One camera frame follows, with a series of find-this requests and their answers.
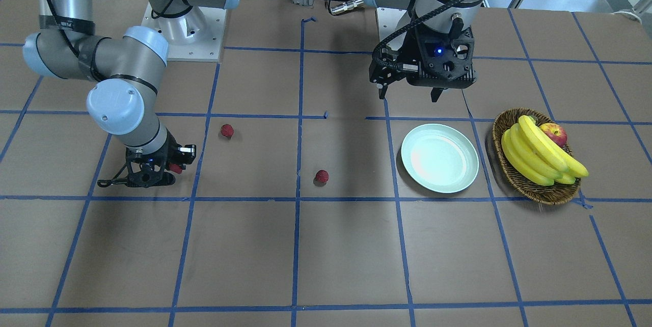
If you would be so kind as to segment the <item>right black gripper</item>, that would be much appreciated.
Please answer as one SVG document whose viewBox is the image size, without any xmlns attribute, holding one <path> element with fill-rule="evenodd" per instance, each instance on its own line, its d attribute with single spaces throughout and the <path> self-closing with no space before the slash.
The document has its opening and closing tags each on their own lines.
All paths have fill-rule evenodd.
<svg viewBox="0 0 652 327">
<path fill-rule="evenodd" d="M 168 133 L 165 142 L 165 169 L 168 163 L 176 163 L 186 169 L 187 165 L 193 164 L 197 157 L 197 146 L 195 144 L 180 145 L 172 134 Z"/>
</svg>

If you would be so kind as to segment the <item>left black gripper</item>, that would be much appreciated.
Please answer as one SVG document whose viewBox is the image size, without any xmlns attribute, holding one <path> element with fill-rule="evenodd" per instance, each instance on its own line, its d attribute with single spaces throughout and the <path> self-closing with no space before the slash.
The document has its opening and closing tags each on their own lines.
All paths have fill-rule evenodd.
<svg viewBox="0 0 652 327">
<path fill-rule="evenodd" d="M 403 64 L 406 63 L 411 63 L 411 53 L 405 46 L 393 50 L 386 45 L 377 45 L 373 49 L 370 63 L 370 83 L 378 84 L 379 99 L 385 99 L 389 84 L 411 76 L 411 73 L 403 67 Z M 433 87 L 431 102 L 438 102 L 443 92 L 445 92 L 444 88 Z"/>
</svg>

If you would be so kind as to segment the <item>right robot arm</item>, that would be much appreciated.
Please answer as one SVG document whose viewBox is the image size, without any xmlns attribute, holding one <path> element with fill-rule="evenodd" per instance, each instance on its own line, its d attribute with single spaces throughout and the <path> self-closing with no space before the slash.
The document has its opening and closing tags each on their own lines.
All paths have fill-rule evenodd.
<svg viewBox="0 0 652 327">
<path fill-rule="evenodd" d="M 132 26 L 110 38 L 95 33 L 92 0 L 39 0 L 40 31 L 26 38 L 22 53 L 39 75 L 95 83 L 88 113 L 123 143 L 128 162 L 179 173 L 196 147 L 179 145 L 154 111 L 170 45 L 207 39 L 201 9 L 235 9 L 239 1 L 148 0 L 160 30 Z"/>
</svg>

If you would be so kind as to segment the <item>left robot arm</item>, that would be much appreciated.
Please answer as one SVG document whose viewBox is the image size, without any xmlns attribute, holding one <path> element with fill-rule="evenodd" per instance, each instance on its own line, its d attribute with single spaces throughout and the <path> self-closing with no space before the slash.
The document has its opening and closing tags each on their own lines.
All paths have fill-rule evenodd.
<svg viewBox="0 0 652 327">
<path fill-rule="evenodd" d="M 438 101 L 447 89 L 477 81 L 472 23 L 484 0 L 364 0 L 377 9 L 404 11 L 396 28 L 372 51 L 369 81 L 384 99 L 391 84 L 405 80 L 431 89 Z"/>
</svg>

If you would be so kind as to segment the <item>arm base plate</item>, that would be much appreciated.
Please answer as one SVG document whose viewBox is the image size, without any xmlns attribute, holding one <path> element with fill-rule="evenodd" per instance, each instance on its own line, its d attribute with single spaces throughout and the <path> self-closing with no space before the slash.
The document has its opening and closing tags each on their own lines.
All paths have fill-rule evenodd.
<svg viewBox="0 0 652 327">
<path fill-rule="evenodd" d="M 403 9 L 377 8 L 376 18 L 379 42 L 411 22 L 409 11 Z M 410 41 L 406 39 L 407 34 L 407 32 L 403 32 L 401 35 L 394 37 L 394 39 L 387 42 L 383 50 L 387 50 L 386 53 L 390 54 L 409 53 Z"/>
<path fill-rule="evenodd" d="M 156 30 L 169 42 L 168 62 L 220 62 L 228 11 L 194 7 L 179 18 L 153 18 L 147 5 L 142 26 Z"/>
</svg>

